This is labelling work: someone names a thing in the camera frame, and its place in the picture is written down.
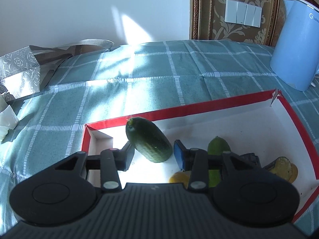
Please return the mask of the yellow jackfruit piece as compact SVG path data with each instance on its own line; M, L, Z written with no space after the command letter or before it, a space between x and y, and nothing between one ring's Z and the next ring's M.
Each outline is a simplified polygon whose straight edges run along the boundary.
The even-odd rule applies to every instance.
M168 180L169 183L182 183L184 188L188 188L191 171L178 171L174 173Z

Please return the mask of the cut cucumber half with stem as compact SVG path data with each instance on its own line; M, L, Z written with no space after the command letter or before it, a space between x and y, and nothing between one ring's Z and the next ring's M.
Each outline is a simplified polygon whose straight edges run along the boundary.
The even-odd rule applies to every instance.
M164 133L146 118L130 118L125 133L134 148L150 162L167 161L173 153L172 145Z

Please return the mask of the longan fruit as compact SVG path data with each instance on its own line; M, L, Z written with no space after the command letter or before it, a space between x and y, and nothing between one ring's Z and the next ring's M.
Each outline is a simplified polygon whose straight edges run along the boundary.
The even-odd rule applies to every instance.
M291 168L292 168L292 175L291 178L288 180L289 183L293 183L298 176L298 168L295 164L291 164Z

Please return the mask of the red shallow cardboard box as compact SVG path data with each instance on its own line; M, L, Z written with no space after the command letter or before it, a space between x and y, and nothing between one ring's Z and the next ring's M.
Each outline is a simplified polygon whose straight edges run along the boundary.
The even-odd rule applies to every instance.
M179 139L186 148L207 149L220 136L234 153L255 153L262 167L278 157L287 157L298 168L292 183L299 192L296 222L318 196L318 155L305 127L290 103L278 90L207 101L204 103L132 115L154 122L173 144ZM127 143L125 125L131 116L88 123L81 150L98 155ZM180 168L171 157L164 163L148 161L135 152L128 171L120 171L122 187L127 182L167 183Z

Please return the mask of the checked teal tablecloth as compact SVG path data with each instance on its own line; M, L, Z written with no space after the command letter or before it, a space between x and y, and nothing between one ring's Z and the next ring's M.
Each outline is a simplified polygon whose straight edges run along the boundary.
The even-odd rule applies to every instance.
M19 118L1 143L1 233L21 181L81 149L86 123L280 90L318 145L318 87L299 92L270 68L271 46L228 40L123 45L72 57L39 93L10 102Z

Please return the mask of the crumpled white tissue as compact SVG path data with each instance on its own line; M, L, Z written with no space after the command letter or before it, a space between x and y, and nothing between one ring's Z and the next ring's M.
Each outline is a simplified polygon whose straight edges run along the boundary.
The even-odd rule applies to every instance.
M7 104L1 96L1 113L0 113L0 142L6 137L10 129L15 129L19 122L18 117L12 107Z

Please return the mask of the blue electric kettle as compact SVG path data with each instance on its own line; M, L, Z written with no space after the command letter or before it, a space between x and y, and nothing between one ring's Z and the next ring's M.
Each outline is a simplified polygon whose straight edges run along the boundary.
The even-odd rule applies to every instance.
M306 91L318 74L318 7L306 0L284 0L286 21L270 67L286 84Z

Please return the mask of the white wall switch panel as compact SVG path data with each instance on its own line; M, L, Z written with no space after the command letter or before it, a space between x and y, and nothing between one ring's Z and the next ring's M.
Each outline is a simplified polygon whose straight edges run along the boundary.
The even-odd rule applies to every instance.
M245 26L261 27L262 8L236 0L225 1L224 21Z

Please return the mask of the ornate wall panel frame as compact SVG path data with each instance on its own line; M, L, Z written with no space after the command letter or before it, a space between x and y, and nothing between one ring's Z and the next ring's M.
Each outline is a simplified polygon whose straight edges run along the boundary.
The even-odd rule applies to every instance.
M280 0L190 0L190 38L270 46Z

